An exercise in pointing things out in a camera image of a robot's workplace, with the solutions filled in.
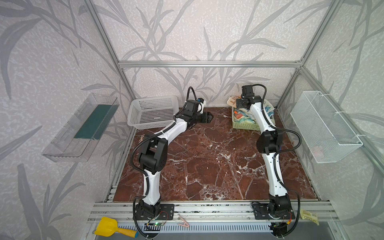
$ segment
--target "brown marble floor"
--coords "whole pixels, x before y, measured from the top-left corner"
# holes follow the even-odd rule
[[[230,108],[206,111],[214,115],[211,123],[196,124],[168,146],[168,161],[160,180],[162,201],[268,199],[265,163],[256,149],[260,132],[233,129]],[[275,120],[282,127],[276,112]],[[156,131],[137,131],[132,148],[143,134]],[[282,149],[288,147],[292,144],[284,134]],[[281,153],[280,166],[288,188],[298,191],[302,199],[316,199],[296,153]],[[127,161],[114,201],[133,201],[134,196],[142,194],[142,174]],[[291,192],[289,195],[291,199],[297,198]]]

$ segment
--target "wall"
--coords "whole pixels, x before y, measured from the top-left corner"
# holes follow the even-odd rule
[[[94,1],[120,61],[296,61],[331,0]],[[268,100],[280,98],[291,69],[131,68],[137,98],[176,95],[188,86],[210,106],[225,106],[239,85],[270,80]]]
[[[306,63],[330,95],[383,153],[380,111],[384,71],[384,1],[347,1]],[[302,91],[313,90],[299,77],[280,109],[287,128]],[[330,200],[349,238],[382,239],[384,178],[361,149],[337,163],[318,164],[308,147],[298,149],[308,177],[323,200]]]
[[[129,134],[131,98],[82,1],[0,2],[0,239],[78,239]],[[120,106],[86,163],[41,155],[89,93]]]

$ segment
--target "yellow shovel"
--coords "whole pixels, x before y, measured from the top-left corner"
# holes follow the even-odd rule
[[[138,232],[130,229],[118,227],[118,222],[109,217],[102,217],[96,228],[95,234],[103,237],[109,237],[115,232],[127,235],[129,237],[137,237]]]

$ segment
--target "pink clothespin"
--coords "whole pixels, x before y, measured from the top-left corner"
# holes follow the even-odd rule
[[[189,227],[189,223],[187,223],[187,221],[186,221],[184,218],[182,218],[182,217],[180,216],[180,214],[178,214],[178,215],[179,215],[179,218],[180,218],[181,220],[183,220],[183,224],[178,223],[178,225],[180,225],[180,226],[182,226],[182,227]]]

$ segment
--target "gray floor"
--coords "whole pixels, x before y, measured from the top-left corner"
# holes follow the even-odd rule
[[[113,234],[110,237],[96,237],[96,240],[123,240],[131,239],[123,234]],[[242,239],[258,239],[273,240],[276,239],[270,233],[162,233],[156,240],[242,240]],[[327,222],[320,222],[317,226],[312,222],[299,222],[296,229],[285,240],[334,240],[331,230]]]

